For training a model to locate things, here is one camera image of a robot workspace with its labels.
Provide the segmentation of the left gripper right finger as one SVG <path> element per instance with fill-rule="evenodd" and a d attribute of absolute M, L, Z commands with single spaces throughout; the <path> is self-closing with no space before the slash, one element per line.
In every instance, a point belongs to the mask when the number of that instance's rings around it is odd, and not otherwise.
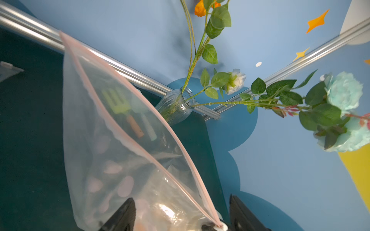
<path fill-rule="evenodd" d="M 270 231 L 236 196 L 229 198 L 229 228 L 232 231 Z"/>

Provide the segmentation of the clear zipper bag pink zipper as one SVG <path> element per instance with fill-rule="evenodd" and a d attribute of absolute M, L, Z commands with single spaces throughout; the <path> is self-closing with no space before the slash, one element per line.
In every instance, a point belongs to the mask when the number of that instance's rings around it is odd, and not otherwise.
<path fill-rule="evenodd" d="M 133 231 L 227 231 L 173 129 L 152 127 L 155 141 L 144 125 L 141 138 L 130 125 L 63 129 L 66 177 L 77 226 L 99 231 L 101 223 L 133 198 Z"/>

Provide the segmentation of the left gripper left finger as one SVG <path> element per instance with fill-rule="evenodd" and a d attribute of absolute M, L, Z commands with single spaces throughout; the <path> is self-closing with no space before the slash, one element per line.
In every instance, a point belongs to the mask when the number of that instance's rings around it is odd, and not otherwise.
<path fill-rule="evenodd" d="M 133 198 L 128 198 L 104 224 L 99 231 L 133 231 L 136 206 Z"/>

